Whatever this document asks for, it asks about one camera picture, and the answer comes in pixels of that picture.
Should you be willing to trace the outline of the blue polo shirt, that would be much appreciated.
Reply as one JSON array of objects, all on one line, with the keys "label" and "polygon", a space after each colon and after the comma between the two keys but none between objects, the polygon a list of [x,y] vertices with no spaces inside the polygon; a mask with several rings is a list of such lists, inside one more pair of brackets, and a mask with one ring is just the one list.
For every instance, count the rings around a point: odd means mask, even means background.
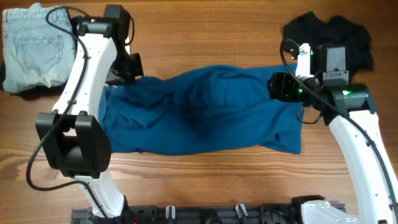
[{"label": "blue polo shirt", "polygon": [[298,154],[301,105],[273,100],[267,89],[283,70],[214,65],[106,86],[99,123],[113,152],[186,155],[260,145]]}]

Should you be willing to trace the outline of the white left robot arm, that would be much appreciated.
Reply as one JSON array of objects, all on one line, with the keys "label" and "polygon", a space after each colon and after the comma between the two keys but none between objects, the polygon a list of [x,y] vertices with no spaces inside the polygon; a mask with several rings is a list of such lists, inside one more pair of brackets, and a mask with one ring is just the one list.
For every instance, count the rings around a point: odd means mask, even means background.
[{"label": "white left robot arm", "polygon": [[75,62],[65,89],[50,113],[35,123],[51,168],[78,184],[90,208],[75,210],[73,223],[134,223],[136,217],[109,172],[110,141],[100,126],[105,85],[132,83],[143,76],[139,54],[131,54],[134,20],[120,5],[108,5],[101,17],[85,14],[73,38]]}]

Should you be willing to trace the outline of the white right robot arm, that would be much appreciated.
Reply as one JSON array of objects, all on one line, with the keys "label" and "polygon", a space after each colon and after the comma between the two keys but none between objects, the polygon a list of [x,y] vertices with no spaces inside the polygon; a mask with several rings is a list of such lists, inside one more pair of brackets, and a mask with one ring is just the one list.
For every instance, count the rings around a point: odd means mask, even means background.
[{"label": "white right robot arm", "polygon": [[349,82],[345,48],[293,42],[290,52],[297,68],[282,62],[287,71],[272,75],[270,97],[319,111],[344,155],[359,213],[355,218],[324,199],[300,197],[297,221],[397,223],[397,177],[382,141],[376,104],[366,85]]}]

